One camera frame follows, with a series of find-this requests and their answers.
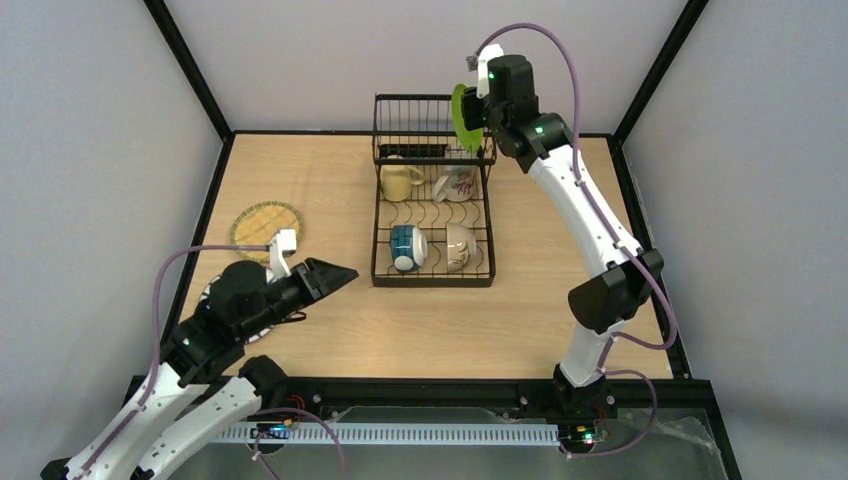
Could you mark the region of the black wire dish rack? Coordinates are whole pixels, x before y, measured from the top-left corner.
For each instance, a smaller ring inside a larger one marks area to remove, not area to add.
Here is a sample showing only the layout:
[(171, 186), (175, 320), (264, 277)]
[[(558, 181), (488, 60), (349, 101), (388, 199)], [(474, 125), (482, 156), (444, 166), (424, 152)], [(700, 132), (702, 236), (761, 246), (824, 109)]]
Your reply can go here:
[[(373, 222), (370, 277), (373, 286), (384, 288), (484, 288), (493, 284), (496, 273), (495, 247), (488, 193), (488, 180), (497, 155), (490, 136), (485, 135), (476, 153), (459, 144), (448, 94), (378, 94), (372, 117), (372, 158), (377, 192)], [(407, 164), (420, 168), (426, 180), (413, 188), (410, 199), (384, 199), (379, 182), (383, 165)], [(431, 188), (445, 165), (478, 168), (477, 192), (464, 202), (436, 202)], [(476, 256), (462, 270), (447, 271), (445, 225), (459, 223), (476, 237)], [(427, 239), (428, 257), (416, 271), (402, 274), (392, 261), (390, 232), (393, 226), (417, 226)]]

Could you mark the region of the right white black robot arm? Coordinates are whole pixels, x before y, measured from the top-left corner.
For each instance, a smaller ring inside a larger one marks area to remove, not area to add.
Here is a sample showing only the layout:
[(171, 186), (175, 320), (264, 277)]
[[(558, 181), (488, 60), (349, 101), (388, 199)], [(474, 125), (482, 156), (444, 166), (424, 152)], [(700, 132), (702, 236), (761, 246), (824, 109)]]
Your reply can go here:
[(543, 113), (525, 56), (499, 45), (470, 57), (475, 86), (461, 98), (462, 124), (486, 129), (500, 152), (514, 159), (549, 197), (577, 243), (589, 278), (567, 296), (577, 321), (555, 370), (572, 388), (594, 386), (614, 338), (650, 298), (664, 266), (616, 217), (591, 177), (578, 138), (556, 113)]

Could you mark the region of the yellow ceramic mug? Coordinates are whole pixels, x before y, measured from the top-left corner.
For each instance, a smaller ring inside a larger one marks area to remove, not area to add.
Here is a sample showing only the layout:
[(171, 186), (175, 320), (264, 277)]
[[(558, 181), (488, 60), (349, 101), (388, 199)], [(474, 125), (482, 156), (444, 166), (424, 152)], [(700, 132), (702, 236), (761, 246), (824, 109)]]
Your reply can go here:
[(384, 199), (390, 202), (410, 199), (413, 188), (420, 186), (425, 180), (425, 173), (414, 165), (392, 164), (380, 167), (380, 187)]

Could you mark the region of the black rimmed white bowl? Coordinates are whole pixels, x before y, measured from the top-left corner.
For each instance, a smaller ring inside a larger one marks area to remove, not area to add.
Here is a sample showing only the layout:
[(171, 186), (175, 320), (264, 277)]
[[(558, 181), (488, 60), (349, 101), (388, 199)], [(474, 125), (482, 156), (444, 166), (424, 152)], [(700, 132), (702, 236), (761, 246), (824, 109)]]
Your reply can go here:
[(389, 245), (393, 265), (402, 274), (418, 270), (427, 260), (427, 239), (415, 225), (393, 226)]

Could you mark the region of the green plastic plate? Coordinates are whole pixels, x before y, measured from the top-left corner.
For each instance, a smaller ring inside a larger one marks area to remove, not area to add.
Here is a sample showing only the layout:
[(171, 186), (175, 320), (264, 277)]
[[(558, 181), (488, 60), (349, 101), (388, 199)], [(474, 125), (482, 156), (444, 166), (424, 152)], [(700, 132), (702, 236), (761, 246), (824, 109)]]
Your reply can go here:
[(484, 130), (468, 130), (462, 111), (462, 98), (467, 86), (463, 83), (457, 84), (451, 94), (451, 115), (455, 135), (459, 144), (469, 153), (476, 153), (482, 146)]

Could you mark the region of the woven bamboo plate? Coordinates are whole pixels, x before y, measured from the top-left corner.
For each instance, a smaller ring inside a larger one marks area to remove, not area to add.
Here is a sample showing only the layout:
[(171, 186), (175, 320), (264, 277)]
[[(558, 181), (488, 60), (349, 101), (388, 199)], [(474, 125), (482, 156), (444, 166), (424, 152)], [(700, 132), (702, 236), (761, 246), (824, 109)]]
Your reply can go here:
[(231, 245), (237, 246), (267, 245), (281, 229), (294, 230), (296, 242), (300, 244), (304, 233), (301, 213), (286, 202), (263, 201), (248, 207), (235, 218), (228, 230), (228, 240)]

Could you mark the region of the plain white bowl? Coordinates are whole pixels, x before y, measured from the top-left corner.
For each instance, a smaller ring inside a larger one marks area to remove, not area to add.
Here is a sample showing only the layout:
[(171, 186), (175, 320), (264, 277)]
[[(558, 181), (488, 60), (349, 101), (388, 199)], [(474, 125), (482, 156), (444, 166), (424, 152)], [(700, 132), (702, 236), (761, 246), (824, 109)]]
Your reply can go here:
[(447, 271), (462, 270), (476, 256), (477, 245), (474, 232), (459, 223), (445, 225), (447, 245)]

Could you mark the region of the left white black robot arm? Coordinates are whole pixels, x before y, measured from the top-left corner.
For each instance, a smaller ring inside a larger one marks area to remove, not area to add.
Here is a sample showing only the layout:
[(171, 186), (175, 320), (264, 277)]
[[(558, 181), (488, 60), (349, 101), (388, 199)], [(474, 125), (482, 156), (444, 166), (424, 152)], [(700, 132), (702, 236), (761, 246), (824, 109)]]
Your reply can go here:
[(359, 276), (308, 258), (277, 278), (242, 260), (208, 286), (194, 313), (161, 346), (158, 366), (96, 439), (77, 455), (50, 461), (43, 479), (167, 479), (237, 421), (281, 405), (287, 376), (269, 357), (248, 360), (211, 398), (197, 404), (245, 354), (247, 341)]

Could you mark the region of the blue striped white plate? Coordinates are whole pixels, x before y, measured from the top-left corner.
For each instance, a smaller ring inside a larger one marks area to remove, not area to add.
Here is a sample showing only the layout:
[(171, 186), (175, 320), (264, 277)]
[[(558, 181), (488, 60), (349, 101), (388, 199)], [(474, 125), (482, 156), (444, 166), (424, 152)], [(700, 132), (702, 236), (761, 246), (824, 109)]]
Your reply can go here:
[[(221, 278), (221, 275), (216, 275), (206, 284), (206, 286), (203, 288), (203, 290), (201, 291), (201, 293), (198, 297), (199, 302), (202, 302), (202, 301), (208, 299), (208, 297), (211, 293), (211, 286), (214, 283), (216, 283), (220, 278)], [(274, 326), (269, 326), (269, 327), (266, 327), (266, 328), (260, 330), (258, 333), (253, 334), (252, 336), (246, 338), (244, 340), (244, 344), (249, 345), (249, 344), (253, 344), (255, 342), (262, 340), (264, 337), (266, 337), (268, 334), (270, 334), (273, 329), (274, 329)]]

